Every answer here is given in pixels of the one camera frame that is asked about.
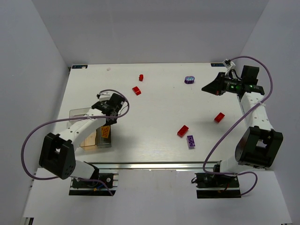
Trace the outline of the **yellow two-by-three lego brick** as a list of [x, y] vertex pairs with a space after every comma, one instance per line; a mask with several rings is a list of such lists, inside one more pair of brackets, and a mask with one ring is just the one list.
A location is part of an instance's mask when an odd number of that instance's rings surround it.
[[109, 138], [110, 130], [111, 130], [111, 126], [102, 126], [101, 127], [101, 137], [102, 138]]

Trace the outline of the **aluminium table front rail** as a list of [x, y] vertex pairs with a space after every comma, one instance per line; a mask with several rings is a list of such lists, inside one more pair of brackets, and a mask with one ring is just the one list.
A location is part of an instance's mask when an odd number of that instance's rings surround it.
[[[83, 163], [88, 165], [85, 162], [77, 163], [66, 163], [66, 165], [48, 165], [44, 167], [53, 174], [57, 173], [59, 175], [70, 175], [76, 167], [79, 168], [79, 164]], [[150, 170], [161, 170], [161, 169], [175, 169], [175, 170], [201, 170], [203, 167], [203, 162], [192, 163], [192, 162], [183, 162], [183, 163], [93, 163], [93, 166], [99, 169], [150, 169]]]

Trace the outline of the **amber clear container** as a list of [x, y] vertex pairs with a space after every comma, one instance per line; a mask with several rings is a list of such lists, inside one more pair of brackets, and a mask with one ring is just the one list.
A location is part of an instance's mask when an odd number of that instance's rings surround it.
[[80, 147], [83, 150], [94, 149], [94, 147], [96, 146], [96, 137], [97, 137], [97, 132], [94, 131], [80, 144]]

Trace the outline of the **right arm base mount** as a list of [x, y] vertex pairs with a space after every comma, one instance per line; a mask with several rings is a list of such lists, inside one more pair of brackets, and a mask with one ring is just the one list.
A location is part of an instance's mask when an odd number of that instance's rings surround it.
[[198, 199], [241, 198], [237, 177], [198, 172], [191, 183], [196, 184]]

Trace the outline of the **blue table label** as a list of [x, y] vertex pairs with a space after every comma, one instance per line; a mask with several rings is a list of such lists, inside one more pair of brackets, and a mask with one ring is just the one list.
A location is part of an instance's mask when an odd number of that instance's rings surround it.
[[87, 69], [88, 65], [73, 65], [71, 69]]
[[210, 64], [212, 67], [225, 67], [223, 63], [211, 63]]

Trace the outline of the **left blue table label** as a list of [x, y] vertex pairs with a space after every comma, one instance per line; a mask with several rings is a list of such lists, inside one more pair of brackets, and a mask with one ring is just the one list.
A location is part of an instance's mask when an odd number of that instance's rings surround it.
[[73, 65], [71, 69], [87, 69], [88, 65]]

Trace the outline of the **red sloped lego brick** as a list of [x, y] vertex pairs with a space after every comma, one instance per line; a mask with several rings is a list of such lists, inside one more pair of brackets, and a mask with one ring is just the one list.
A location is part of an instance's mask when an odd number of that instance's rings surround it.
[[133, 87], [132, 90], [137, 96], [141, 94], [141, 90], [137, 86]]

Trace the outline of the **dark grey clear container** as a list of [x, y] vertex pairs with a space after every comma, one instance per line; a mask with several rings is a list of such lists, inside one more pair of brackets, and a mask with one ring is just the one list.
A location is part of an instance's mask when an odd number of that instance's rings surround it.
[[110, 148], [112, 146], [111, 130], [110, 130], [110, 136], [109, 136], [109, 138], [102, 138], [101, 137], [101, 127], [99, 127], [96, 130], [96, 132], [97, 132], [96, 145], [99, 148]]

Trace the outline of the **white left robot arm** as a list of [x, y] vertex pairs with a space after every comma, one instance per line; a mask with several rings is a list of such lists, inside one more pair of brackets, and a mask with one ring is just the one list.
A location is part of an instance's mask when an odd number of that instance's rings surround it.
[[80, 144], [94, 131], [102, 126], [117, 123], [119, 111], [128, 100], [124, 95], [113, 92], [110, 97], [101, 97], [94, 103], [83, 117], [70, 118], [76, 122], [69, 128], [45, 136], [39, 165], [55, 176], [65, 180], [68, 177], [83, 180], [97, 180], [99, 169], [87, 162], [75, 159], [75, 151]]

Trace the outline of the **clear smoky long container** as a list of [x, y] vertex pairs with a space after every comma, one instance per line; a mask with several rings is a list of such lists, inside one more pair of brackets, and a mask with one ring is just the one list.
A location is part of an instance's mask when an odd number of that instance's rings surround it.
[[77, 118], [77, 117], [86, 117], [87, 113], [91, 108], [79, 108], [79, 109], [72, 109], [69, 111], [69, 118]]

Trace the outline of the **purple round lego piece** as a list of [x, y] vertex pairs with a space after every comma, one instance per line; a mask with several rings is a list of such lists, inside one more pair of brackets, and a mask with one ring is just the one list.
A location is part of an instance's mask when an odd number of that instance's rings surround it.
[[193, 84], [195, 82], [194, 76], [186, 76], [184, 79], [185, 84]]

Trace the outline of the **right blue table label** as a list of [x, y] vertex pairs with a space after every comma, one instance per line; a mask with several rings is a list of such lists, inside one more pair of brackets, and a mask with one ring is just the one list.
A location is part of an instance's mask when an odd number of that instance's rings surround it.
[[211, 63], [210, 64], [212, 67], [225, 67], [223, 63]]

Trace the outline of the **purple lego brick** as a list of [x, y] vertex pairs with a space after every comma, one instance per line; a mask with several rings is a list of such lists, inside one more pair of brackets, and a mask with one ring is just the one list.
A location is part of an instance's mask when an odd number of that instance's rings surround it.
[[187, 136], [187, 145], [189, 149], [194, 149], [195, 148], [195, 141], [192, 135]]

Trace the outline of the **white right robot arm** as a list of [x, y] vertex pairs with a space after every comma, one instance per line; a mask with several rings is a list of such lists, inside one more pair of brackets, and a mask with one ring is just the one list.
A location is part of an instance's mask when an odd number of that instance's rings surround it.
[[245, 122], [247, 130], [238, 142], [235, 153], [227, 160], [215, 165], [213, 175], [237, 176], [248, 173], [251, 169], [266, 169], [272, 166], [283, 142], [283, 134], [274, 129], [268, 118], [265, 102], [271, 96], [265, 94], [258, 85], [259, 67], [244, 66], [240, 76], [233, 76], [235, 63], [233, 59], [223, 62], [225, 72], [202, 88], [202, 91], [221, 96], [226, 92], [236, 94], [242, 117], [238, 119], [217, 141], [209, 156], [233, 129]]

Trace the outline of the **red two-by-two lego brick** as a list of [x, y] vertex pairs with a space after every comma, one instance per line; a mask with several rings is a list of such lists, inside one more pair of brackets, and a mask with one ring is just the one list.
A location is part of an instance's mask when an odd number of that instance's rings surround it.
[[183, 125], [183, 126], [180, 128], [180, 130], [177, 132], [177, 135], [178, 135], [179, 137], [183, 137], [183, 136], [187, 133], [188, 130], [189, 130], [189, 127], [187, 127], [186, 125]]

